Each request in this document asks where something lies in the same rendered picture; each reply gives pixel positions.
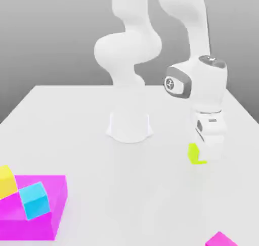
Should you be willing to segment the small lime cube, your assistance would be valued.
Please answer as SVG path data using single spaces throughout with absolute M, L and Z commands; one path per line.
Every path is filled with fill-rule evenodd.
M 190 143 L 188 147 L 188 158 L 193 165 L 207 164 L 207 161 L 199 160 L 199 148 L 196 143 Z

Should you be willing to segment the small cyan cube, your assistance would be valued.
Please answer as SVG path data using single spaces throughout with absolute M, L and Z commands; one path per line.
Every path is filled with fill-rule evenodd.
M 19 189 L 19 194 L 27 220 L 50 212 L 48 195 L 42 182 Z

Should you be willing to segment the small pink cube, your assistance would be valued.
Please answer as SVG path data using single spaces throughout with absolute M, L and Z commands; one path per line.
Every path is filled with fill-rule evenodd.
M 233 242 L 230 238 L 224 235 L 222 232 L 217 232 L 211 237 L 205 246 L 238 246 L 237 243 Z

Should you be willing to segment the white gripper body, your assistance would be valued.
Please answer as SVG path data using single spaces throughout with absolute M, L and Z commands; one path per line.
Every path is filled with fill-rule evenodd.
M 199 149 L 200 161 L 218 161 L 222 157 L 224 135 L 204 135 L 196 128 L 195 143 Z

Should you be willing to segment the large magenta box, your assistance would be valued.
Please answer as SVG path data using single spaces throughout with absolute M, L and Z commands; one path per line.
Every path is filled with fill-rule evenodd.
M 0 200 L 0 240 L 54 240 L 67 200 L 65 175 L 15 175 L 18 192 Z M 19 189 L 42 182 L 50 212 L 27 220 Z

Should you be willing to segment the small yellow cube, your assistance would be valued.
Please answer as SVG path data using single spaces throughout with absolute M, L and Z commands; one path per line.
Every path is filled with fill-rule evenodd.
M 15 176 L 8 165 L 0 166 L 0 200 L 18 192 Z

